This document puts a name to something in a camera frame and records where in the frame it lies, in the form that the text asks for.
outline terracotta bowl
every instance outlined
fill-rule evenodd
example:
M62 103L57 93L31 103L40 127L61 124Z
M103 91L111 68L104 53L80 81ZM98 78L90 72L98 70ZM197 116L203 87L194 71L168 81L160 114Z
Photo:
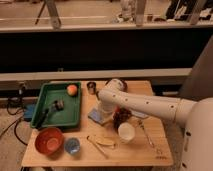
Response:
M63 144L63 134L55 127L43 129L35 140L36 150L44 155L56 152Z

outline green tray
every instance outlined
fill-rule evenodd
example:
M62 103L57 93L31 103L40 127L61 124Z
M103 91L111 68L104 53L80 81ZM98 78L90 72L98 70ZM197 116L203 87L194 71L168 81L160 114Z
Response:
M67 94L67 86L75 84L78 87L78 93L75 96ZM35 128L42 112L51 106L55 100L64 101L64 109L47 115L42 127L64 127L75 128L80 121L81 106L81 83L66 82L56 84L44 84L41 88L39 98L35 107L33 118L31 120L31 128Z

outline small blue bowl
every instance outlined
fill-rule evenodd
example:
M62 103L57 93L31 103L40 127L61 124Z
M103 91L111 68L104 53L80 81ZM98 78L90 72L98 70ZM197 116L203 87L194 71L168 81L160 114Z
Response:
M69 138L65 141L64 149L71 155L74 155L80 150L80 142L77 138Z

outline red fruit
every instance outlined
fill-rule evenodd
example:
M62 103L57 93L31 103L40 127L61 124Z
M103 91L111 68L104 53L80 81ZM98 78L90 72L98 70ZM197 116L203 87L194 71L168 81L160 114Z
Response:
M75 84L70 84L69 86L67 86L67 93L70 96L75 96L78 92L78 87Z

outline black panel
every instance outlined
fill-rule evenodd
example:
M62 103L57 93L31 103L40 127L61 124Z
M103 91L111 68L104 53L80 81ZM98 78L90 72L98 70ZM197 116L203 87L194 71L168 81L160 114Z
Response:
M0 34L0 72L192 67L213 30Z

